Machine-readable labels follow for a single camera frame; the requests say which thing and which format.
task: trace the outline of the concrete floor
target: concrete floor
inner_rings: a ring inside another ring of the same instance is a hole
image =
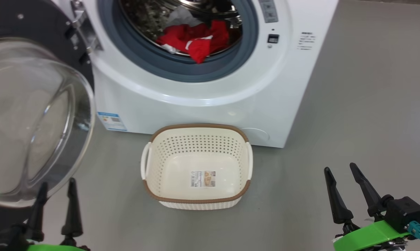
[[[420,5],[420,0],[361,0],[361,1],[374,1],[383,3],[409,3],[413,5]]]
[[[140,156],[148,135],[94,137],[75,174],[93,251],[332,250],[323,168],[359,226],[367,205],[348,164],[382,195],[420,203],[420,5],[341,1],[284,149],[254,148],[252,184],[227,210],[182,211],[148,196]],[[66,187],[47,203],[47,243],[62,240]],[[420,250],[413,241],[409,250]]]

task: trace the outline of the white plastic basket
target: white plastic basket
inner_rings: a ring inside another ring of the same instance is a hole
[[[247,137],[222,124],[180,124],[157,131],[140,164],[145,188],[167,207],[214,210],[236,205],[250,185]]]

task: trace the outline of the basket label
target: basket label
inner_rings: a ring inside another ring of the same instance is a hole
[[[193,188],[213,188],[216,186],[216,172],[211,170],[193,170],[191,171],[191,183]]]

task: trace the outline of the red cloth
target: red cloth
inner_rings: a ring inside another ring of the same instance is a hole
[[[204,62],[206,56],[228,47],[229,33],[224,21],[213,20],[211,28],[205,24],[190,27],[188,24],[173,25],[164,29],[165,35],[157,39],[160,45],[168,44],[186,52],[197,63]]]

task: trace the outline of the laundry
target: laundry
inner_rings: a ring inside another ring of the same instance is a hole
[[[202,63],[208,55],[227,48],[228,41],[225,21],[213,20],[208,28],[180,6],[171,13],[164,35],[156,42],[172,54],[182,51],[196,63]]]

